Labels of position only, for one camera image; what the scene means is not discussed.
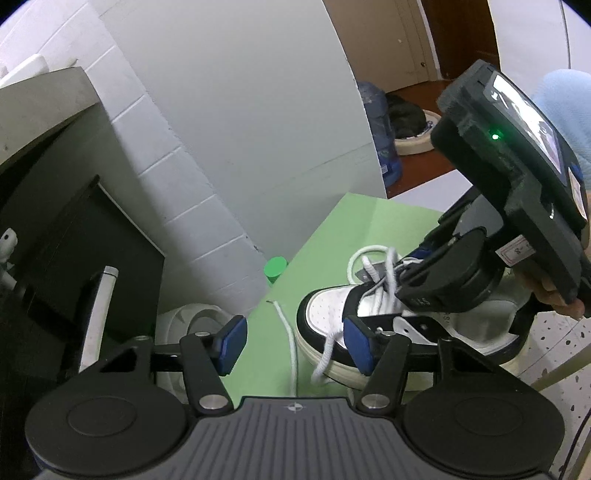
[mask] blue towel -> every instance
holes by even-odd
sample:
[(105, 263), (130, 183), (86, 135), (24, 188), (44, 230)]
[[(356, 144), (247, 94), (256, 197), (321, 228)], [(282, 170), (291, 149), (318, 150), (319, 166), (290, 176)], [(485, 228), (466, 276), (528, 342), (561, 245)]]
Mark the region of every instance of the blue towel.
[(591, 190), (591, 75), (556, 70), (544, 76), (532, 98), (579, 159)]

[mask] green cap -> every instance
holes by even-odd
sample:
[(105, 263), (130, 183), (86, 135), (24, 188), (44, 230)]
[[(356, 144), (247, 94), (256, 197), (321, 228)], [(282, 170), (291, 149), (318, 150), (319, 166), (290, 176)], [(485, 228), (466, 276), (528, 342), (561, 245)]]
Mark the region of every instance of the green cap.
[(270, 284), (274, 284), (287, 268), (287, 260), (283, 257), (273, 257), (265, 265), (265, 276)]

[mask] blue water jug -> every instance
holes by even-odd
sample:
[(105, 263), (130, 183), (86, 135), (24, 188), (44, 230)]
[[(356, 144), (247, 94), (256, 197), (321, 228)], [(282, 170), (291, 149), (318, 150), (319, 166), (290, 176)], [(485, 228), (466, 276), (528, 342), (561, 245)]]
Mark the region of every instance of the blue water jug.
[(369, 129), (374, 138), (384, 185), (388, 188), (401, 177), (402, 163), (394, 145), (394, 132), (388, 116), (386, 94), (370, 82), (357, 82), (357, 88), (361, 94)]

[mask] device screen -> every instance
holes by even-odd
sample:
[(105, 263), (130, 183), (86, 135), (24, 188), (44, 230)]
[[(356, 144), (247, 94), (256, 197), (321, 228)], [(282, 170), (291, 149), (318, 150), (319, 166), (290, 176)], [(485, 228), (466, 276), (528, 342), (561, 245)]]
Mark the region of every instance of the device screen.
[(498, 73), (489, 82), (487, 90), (489, 100), (515, 126), (529, 135), (543, 152), (547, 162), (562, 176), (563, 169), (556, 134), (531, 101)]

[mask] green table surface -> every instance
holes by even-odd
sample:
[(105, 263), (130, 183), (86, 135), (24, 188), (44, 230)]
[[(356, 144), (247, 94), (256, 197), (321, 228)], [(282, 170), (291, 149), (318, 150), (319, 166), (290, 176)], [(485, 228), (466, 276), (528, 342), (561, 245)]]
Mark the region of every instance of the green table surface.
[[(392, 200), (346, 194), (248, 316), (246, 347), (232, 373), (223, 379), (234, 405), (243, 396), (290, 395), (287, 334), (274, 306), (266, 300), (279, 302), (295, 329), (297, 308), (309, 292), (348, 283), (347, 263), (355, 251), (380, 244), (394, 246), (405, 255), (437, 225), (440, 215), (434, 210)], [(361, 262), (355, 264), (354, 271), (359, 268)], [(337, 383), (311, 385), (312, 370), (312, 364), (298, 351), (298, 396), (346, 394), (345, 388)]]

